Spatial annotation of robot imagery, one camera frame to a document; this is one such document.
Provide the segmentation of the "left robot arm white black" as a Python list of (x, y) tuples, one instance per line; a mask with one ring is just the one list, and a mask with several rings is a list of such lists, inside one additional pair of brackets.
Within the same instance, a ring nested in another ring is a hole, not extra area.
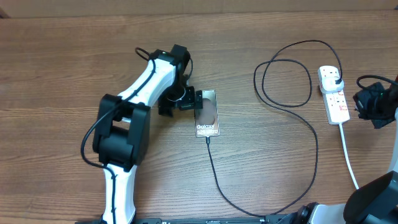
[[(97, 119), (80, 146), (82, 159), (105, 175), (106, 205), (97, 223), (134, 223), (135, 174), (149, 147), (151, 108), (157, 105), (161, 116), (172, 116), (176, 109), (203, 107), (202, 92), (190, 86), (190, 76), (184, 74), (193, 65), (186, 47), (174, 45), (170, 52), (152, 53), (137, 47), (135, 52), (147, 61), (145, 70), (126, 90), (102, 97)], [(84, 155), (89, 136), (97, 164)]]

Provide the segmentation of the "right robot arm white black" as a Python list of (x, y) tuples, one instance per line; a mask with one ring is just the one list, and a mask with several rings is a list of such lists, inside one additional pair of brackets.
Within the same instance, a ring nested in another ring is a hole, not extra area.
[(397, 78), (363, 75), (354, 94), (358, 117), (375, 130), (388, 127), (393, 134), (392, 152), (385, 174), (356, 189), (345, 203), (310, 203), (278, 223), (397, 224)]

